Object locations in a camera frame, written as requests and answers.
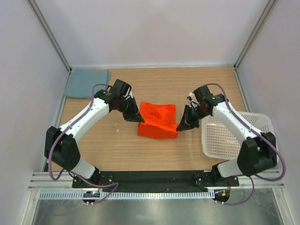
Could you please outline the orange t shirt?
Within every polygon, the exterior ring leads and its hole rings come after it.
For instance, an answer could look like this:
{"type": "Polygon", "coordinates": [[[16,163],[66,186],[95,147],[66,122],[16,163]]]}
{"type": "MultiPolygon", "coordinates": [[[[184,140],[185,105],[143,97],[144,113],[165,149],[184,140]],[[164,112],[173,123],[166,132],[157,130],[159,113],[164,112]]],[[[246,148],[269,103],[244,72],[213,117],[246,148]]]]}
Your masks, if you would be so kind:
{"type": "Polygon", "coordinates": [[[178,137],[176,105],[141,102],[140,114],[144,122],[138,124],[137,134],[139,136],[154,139],[176,139],[178,137]]]}

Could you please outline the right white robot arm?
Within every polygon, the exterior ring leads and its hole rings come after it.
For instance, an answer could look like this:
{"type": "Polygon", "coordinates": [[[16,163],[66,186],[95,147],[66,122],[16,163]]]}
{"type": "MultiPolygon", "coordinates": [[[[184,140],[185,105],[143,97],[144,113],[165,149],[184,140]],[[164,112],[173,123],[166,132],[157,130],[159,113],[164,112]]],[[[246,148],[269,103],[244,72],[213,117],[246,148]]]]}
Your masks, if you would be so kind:
{"type": "Polygon", "coordinates": [[[226,94],[213,95],[208,86],[195,89],[187,97],[178,132],[199,127],[199,121],[208,116],[218,119],[237,139],[240,151],[230,159],[212,167],[211,180],[221,186],[228,177],[252,176],[274,168],[278,163],[276,139],[271,132],[264,133],[246,121],[231,105],[226,94]]]}

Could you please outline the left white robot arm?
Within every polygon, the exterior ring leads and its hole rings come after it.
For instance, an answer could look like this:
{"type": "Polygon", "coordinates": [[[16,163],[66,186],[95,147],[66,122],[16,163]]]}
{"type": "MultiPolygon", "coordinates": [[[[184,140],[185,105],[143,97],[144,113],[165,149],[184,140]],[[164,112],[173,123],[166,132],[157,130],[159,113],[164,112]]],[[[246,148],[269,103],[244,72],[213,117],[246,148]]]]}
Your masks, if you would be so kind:
{"type": "Polygon", "coordinates": [[[93,90],[90,103],[69,122],[48,128],[44,155],[48,159],[48,172],[52,180],[58,180],[52,171],[52,163],[55,163],[80,178],[88,187],[100,187],[100,171],[83,159],[78,143],[96,122],[113,110],[121,112],[125,121],[144,121],[131,85],[117,79],[112,86],[93,90]]]}

